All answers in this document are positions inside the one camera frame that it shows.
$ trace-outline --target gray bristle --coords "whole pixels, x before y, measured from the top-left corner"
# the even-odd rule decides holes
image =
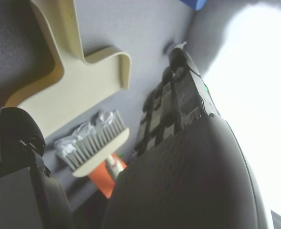
[[[113,113],[114,120],[110,125],[104,128],[96,127],[96,134],[88,135],[83,140],[77,141],[74,145],[76,151],[64,158],[66,163],[73,170],[76,170],[88,161],[92,156],[99,152],[100,149],[124,131],[125,125],[118,110],[113,111]]]

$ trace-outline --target brush head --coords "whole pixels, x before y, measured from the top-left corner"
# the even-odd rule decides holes
[[[99,115],[97,125],[82,124],[74,133],[55,142],[56,154],[74,171],[76,177],[88,175],[128,138],[117,110]]]

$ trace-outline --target blue object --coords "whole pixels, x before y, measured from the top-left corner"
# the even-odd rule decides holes
[[[200,10],[203,8],[207,0],[181,0],[181,1],[195,10]]]

